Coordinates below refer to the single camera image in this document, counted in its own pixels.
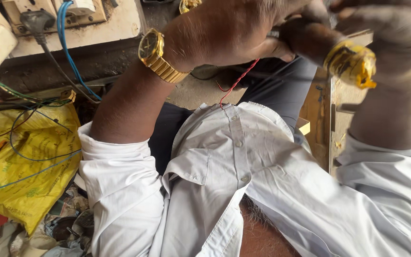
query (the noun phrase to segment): hand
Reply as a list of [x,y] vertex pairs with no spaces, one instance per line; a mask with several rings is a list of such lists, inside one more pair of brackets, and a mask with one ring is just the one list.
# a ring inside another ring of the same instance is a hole
[[377,56],[376,82],[407,90],[411,81],[411,0],[338,0],[336,29],[345,34],[371,29]]
[[310,1],[207,0],[164,29],[164,58],[180,71],[203,64],[226,66],[265,57],[292,61],[294,53],[288,45],[266,35]]

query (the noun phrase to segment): plastic bag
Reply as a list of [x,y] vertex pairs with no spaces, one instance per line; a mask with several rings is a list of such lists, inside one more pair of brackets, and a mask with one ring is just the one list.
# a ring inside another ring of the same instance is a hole
[[[72,104],[37,110],[58,120],[71,132],[42,114],[34,113],[12,133],[12,143],[20,154],[42,160],[81,148],[77,134],[80,123]],[[0,134],[10,131],[21,112],[23,110],[0,111]],[[26,111],[16,124],[24,121],[31,112]],[[32,235],[77,171],[82,155],[78,152],[49,161],[30,161],[15,153],[9,144],[9,136],[0,137],[0,187],[63,161],[38,175],[0,188],[0,214],[22,223],[28,234]]]

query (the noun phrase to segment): shirt sleeve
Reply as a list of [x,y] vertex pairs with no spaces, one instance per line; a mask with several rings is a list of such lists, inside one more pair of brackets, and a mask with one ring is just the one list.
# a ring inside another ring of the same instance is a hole
[[147,256],[164,209],[148,140],[103,143],[88,136],[90,128],[88,123],[78,134],[83,152],[80,174],[94,211],[92,254]]
[[393,240],[411,252],[411,149],[375,147],[348,136],[338,161],[339,182],[368,196],[404,236]]

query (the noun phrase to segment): concrete floor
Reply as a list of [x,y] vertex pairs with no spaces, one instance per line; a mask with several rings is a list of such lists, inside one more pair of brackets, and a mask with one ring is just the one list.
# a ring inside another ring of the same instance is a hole
[[[200,78],[207,78],[212,74],[215,74],[217,68],[210,67],[200,72],[193,71],[195,75]],[[226,95],[226,92],[222,92],[217,85],[220,83],[223,89],[228,89],[235,81],[233,76],[230,74],[222,73],[220,76],[210,80],[199,80],[193,78],[191,75],[186,77],[181,83],[179,83],[176,88],[172,91],[166,102],[175,104],[177,106],[187,108],[189,110],[194,110],[202,103],[208,105],[213,105],[220,102],[220,99]],[[233,103],[239,102],[245,89],[235,87],[231,94],[227,96],[223,103]]]

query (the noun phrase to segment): black plug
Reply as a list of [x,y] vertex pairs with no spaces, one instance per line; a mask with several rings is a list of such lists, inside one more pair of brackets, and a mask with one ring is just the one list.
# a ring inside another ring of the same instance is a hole
[[55,16],[46,10],[26,11],[20,14],[20,21],[31,32],[40,45],[45,44],[44,30],[55,25]]

